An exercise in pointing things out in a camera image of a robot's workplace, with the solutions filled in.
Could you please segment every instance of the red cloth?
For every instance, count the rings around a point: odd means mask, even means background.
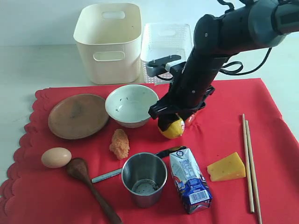
[[[245,161],[241,114],[249,120],[253,154],[265,224],[298,223],[299,145],[283,122],[270,94],[260,79],[215,81],[215,93],[181,138],[168,140],[150,120],[138,129],[125,129],[130,141],[129,156],[185,145],[191,148],[212,190],[209,209],[187,215],[176,192],[170,172],[160,201],[148,209],[137,208],[115,176],[94,186],[115,208],[125,224],[253,224],[249,213],[246,178],[210,182],[207,165],[237,152]],[[163,96],[167,85],[147,85]],[[6,224],[106,224],[100,206],[81,182],[66,174],[65,168],[48,169],[41,155],[51,147],[65,147],[74,157],[84,158],[91,178],[122,167],[109,151],[111,137],[120,126],[109,120],[97,134],[81,140],[63,140],[48,126],[50,110],[62,99],[80,93],[104,98],[118,86],[49,88],[36,93],[31,123],[14,154],[0,193],[0,223]],[[169,169],[169,158],[164,161]]]

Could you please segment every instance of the chopstick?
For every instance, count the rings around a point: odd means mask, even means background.
[[[250,161],[250,169],[251,169],[251,177],[253,182],[253,190],[256,202],[256,209],[257,209],[257,216],[258,216],[258,223],[262,224],[262,215],[261,215],[261,206],[260,206],[260,199],[258,196],[258,188],[257,188],[257,181],[256,181],[256,170],[253,161],[253,153],[252,153],[252,146],[251,146],[251,138],[250,138],[250,131],[248,121],[245,121],[246,126],[246,134],[247,134],[247,142],[248,142],[248,149],[249,149],[249,161]]]
[[[254,213],[254,201],[253,201],[252,184],[251,184],[245,114],[242,115],[242,123],[243,123],[244,149],[245,149],[245,158],[246,158],[246,176],[247,176],[248,195],[249,195],[249,207],[250,207],[250,212]]]

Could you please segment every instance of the brown wooden plate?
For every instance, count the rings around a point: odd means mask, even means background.
[[[58,103],[50,112],[49,129],[63,139],[81,139],[98,132],[108,121],[105,99],[79,94]]]

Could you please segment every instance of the metal cup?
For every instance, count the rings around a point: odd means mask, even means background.
[[[148,208],[160,199],[167,168],[155,154],[137,153],[123,165],[121,179],[137,206]]]

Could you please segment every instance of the egg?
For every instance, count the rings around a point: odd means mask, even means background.
[[[48,168],[65,166],[71,160],[71,152],[66,148],[51,148],[43,153],[42,163]]]

